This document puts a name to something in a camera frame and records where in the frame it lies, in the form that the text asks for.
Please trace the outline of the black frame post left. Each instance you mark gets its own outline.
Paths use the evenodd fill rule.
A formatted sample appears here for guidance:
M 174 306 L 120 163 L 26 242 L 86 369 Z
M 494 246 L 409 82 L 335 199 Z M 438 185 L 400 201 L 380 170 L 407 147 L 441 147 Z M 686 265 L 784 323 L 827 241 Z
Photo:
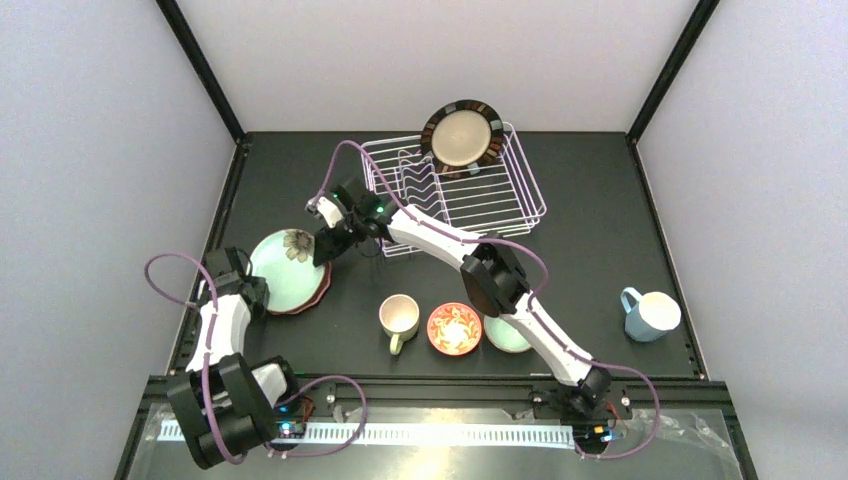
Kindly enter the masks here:
M 175 0 L 156 0 L 155 3 L 200 80 L 230 137 L 236 144 L 242 143 L 246 133 L 178 2 Z

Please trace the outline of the white wire dish rack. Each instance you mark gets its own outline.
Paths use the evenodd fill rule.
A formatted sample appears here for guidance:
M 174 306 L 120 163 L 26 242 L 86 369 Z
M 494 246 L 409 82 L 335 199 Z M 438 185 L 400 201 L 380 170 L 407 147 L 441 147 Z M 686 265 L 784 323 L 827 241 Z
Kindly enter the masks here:
M 393 191 L 406 206 L 455 228 L 504 237 L 530 233 L 547 213 L 538 182 L 517 131 L 505 124 L 502 153 L 495 164 L 469 177 L 450 179 L 420 153 L 420 136 L 367 141 L 361 159 L 367 187 L 386 196 Z

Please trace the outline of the green flower plate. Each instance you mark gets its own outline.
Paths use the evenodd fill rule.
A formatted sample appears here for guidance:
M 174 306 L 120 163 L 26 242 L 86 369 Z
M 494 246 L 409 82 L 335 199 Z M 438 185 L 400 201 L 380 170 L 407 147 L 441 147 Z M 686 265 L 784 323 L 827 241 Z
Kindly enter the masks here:
M 269 313 L 284 314 L 315 293 L 325 267 L 313 265 L 313 252 L 314 236 L 295 228 L 270 234 L 254 248 L 250 255 L 252 274 L 267 281 Z

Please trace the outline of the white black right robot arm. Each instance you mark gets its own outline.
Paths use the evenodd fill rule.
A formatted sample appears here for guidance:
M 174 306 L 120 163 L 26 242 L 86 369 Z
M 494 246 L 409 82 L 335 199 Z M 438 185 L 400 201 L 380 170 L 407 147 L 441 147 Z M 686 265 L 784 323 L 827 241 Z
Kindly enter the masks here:
M 606 405 L 609 371 L 579 347 L 542 307 L 517 254 L 537 255 L 499 234 L 452 227 L 391 195 L 382 199 L 358 179 L 318 193 L 305 209 L 324 226 L 314 235 L 313 262 L 322 266 L 368 238 L 411 246 L 456 270 L 472 306 L 517 330 L 559 382 L 555 406 L 591 418 Z

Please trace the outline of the black frame post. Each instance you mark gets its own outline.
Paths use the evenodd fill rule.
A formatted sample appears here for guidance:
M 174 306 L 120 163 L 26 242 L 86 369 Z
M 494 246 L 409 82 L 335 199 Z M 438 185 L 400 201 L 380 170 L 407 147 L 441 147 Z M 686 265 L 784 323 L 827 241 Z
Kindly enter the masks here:
M 637 145 L 644 135 L 719 4 L 720 0 L 697 1 L 627 132 L 630 145 Z
M 236 144 L 242 143 L 246 133 L 178 2 L 175 0 L 156 0 L 155 3 L 200 80 L 230 137 Z

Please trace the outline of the pink dotted plate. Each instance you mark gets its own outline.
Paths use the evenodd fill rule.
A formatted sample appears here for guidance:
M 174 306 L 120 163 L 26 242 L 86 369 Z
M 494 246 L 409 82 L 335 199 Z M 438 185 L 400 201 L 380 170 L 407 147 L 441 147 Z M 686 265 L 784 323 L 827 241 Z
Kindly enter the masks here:
M 326 295 L 326 293 L 329 290 L 331 283 L 332 283 L 333 265 L 331 263 L 327 263 L 327 264 L 324 265 L 324 267 L 325 267 L 325 269 L 324 269 L 324 274 L 323 274 L 322 280 L 319 283 L 318 288 L 315 291 L 315 293 L 309 298 L 309 300 L 306 303 L 304 303 L 303 305 L 301 305 L 297 308 L 294 308 L 292 310 L 284 312 L 284 315 L 300 314 L 300 313 L 302 313 L 306 310 L 309 310 L 310 308 L 316 306 L 317 304 L 319 304 L 321 302 L 321 300 Z

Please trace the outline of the orange floral small bowl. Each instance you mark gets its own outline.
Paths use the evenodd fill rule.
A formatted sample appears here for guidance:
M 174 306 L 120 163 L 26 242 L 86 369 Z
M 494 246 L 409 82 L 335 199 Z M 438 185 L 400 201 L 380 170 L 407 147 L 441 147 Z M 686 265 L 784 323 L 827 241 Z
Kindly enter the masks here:
M 425 331 L 430 344 L 441 354 L 463 356 L 475 350 L 483 336 L 483 322 L 469 306 L 449 302 L 430 314 Z

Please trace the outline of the light blue mug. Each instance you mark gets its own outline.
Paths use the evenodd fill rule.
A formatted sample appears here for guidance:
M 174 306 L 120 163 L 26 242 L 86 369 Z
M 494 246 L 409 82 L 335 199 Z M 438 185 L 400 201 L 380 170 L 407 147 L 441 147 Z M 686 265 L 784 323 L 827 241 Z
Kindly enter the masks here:
M 620 301 L 625 311 L 624 331 L 634 341 L 649 343 L 678 327 L 682 310 L 676 300 L 666 293 L 639 293 L 633 287 L 624 288 Z

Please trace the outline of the black frame post right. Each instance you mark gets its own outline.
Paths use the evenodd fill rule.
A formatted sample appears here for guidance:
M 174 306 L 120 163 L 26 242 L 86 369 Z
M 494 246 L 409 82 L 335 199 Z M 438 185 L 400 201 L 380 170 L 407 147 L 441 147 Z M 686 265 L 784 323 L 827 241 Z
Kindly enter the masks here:
M 630 145 L 637 145 L 644 135 L 719 4 L 720 0 L 697 1 L 627 132 Z

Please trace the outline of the black striped rim dinner plate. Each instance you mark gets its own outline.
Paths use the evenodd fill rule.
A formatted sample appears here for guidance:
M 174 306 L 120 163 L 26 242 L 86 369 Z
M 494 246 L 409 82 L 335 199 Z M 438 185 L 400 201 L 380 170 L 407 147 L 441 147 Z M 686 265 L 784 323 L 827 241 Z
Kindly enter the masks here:
M 489 104 L 473 99 L 438 109 L 420 133 L 420 153 L 440 180 L 461 180 L 494 167 L 505 142 L 505 122 Z

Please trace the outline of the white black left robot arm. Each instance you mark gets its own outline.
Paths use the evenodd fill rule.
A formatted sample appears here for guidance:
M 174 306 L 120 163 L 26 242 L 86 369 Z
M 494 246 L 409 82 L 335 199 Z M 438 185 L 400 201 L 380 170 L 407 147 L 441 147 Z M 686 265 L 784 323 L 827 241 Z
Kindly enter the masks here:
M 297 389 L 287 361 L 276 356 L 251 366 L 243 355 L 247 327 L 265 315 L 266 280 L 249 271 L 237 247 L 207 253 L 202 262 L 198 345 L 167 398 L 195 464 L 238 464 L 251 449 L 277 437 L 274 406 Z

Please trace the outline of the white led light strip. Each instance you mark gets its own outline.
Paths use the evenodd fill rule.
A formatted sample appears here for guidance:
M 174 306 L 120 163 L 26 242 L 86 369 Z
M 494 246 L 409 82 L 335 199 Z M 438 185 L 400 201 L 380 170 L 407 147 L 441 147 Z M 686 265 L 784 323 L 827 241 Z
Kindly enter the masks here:
M 302 433 L 287 430 L 279 444 L 534 447 L 572 450 L 573 430 L 561 425 L 368 423 L 361 433 L 354 425 L 312 422 Z

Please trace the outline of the green glazed small bowl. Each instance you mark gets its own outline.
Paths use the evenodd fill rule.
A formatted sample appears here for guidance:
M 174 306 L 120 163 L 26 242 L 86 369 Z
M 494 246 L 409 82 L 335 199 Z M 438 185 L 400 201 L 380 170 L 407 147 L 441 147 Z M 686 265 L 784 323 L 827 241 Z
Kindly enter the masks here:
M 521 333 L 501 318 L 485 316 L 483 327 L 488 340 L 503 352 L 517 354 L 531 349 Z

